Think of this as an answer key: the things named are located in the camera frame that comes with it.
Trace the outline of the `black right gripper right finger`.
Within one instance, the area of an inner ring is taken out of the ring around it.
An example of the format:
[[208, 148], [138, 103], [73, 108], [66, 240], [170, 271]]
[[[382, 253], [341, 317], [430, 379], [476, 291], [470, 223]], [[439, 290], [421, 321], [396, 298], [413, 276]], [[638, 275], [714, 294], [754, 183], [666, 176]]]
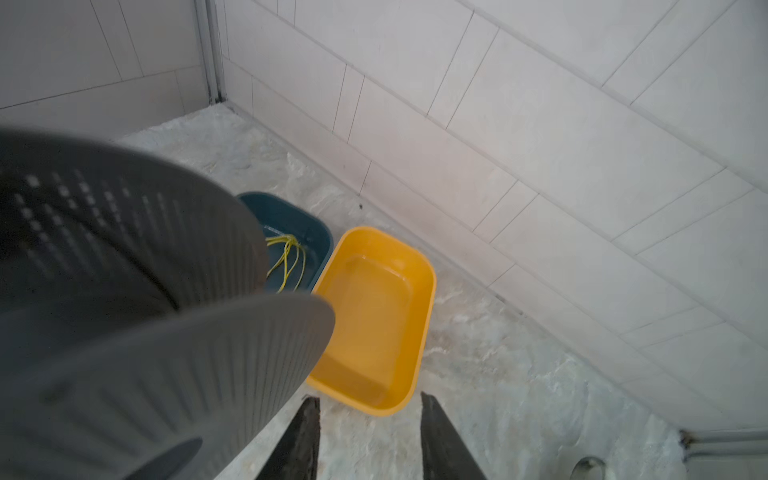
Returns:
[[485, 479], [437, 398], [421, 393], [423, 479]]

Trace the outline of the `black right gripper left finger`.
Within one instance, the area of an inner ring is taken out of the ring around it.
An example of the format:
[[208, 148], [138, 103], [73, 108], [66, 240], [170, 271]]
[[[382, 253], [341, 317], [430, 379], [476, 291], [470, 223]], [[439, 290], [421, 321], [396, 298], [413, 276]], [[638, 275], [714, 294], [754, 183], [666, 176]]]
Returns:
[[315, 480], [318, 474], [320, 438], [320, 399], [307, 396], [256, 480]]

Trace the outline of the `grey perforated cable spool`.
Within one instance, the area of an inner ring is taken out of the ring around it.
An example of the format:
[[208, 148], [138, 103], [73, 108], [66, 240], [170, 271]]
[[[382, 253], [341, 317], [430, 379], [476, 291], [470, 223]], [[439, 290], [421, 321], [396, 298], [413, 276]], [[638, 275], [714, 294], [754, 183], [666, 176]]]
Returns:
[[1, 131], [1, 475], [212, 479], [335, 326], [271, 293], [263, 230], [205, 176], [69, 135]]

